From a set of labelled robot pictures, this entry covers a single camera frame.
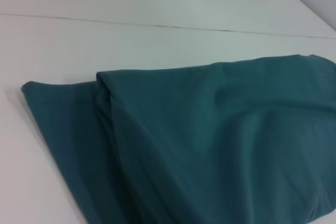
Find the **white table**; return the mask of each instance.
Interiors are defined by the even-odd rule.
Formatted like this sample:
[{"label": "white table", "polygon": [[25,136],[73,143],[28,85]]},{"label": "white table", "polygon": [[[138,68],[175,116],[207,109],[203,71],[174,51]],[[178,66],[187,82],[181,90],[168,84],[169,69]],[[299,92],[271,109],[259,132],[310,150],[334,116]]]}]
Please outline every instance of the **white table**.
[{"label": "white table", "polygon": [[[298,0],[0,0],[0,12],[15,14],[0,15],[0,223],[6,224],[86,223],[21,95],[26,81],[76,83],[104,70],[293,54],[336,62],[336,33]],[[316,223],[335,222],[332,213]]]}]

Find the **teal fabric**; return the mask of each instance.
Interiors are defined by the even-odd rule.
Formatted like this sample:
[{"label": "teal fabric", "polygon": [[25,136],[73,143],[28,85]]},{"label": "teal fabric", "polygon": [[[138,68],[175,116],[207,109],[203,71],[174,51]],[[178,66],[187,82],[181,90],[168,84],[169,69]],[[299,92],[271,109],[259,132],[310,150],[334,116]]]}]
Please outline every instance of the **teal fabric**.
[{"label": "teal fabric", "polygon": [[304,224],[336,208],[336,66],[270,57],[22,88],[90,224]]}]

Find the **dark green textile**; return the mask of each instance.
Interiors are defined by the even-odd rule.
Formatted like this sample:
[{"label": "dark green textile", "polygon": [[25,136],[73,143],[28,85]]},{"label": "dark green textile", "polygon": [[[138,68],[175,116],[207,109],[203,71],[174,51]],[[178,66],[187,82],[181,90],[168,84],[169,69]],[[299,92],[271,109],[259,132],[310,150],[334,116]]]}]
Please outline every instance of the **dark green textile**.
[{"label": "dark green textile", "polygon": [[304,224],[336,207],[336,67],[316,56],[28,82],[90,224]]}]

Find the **folded cloth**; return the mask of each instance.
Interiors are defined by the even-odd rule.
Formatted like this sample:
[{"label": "folded cloth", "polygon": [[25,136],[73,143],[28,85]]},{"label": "folded cloth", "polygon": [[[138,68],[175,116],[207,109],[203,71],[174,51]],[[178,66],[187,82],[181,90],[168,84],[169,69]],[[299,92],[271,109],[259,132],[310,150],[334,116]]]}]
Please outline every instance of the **folded cloth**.
[{"label": "folded cloth", "polygon": [[335,87],[288,56],[22,91],[90,224],[305,224],[336,208]]}]

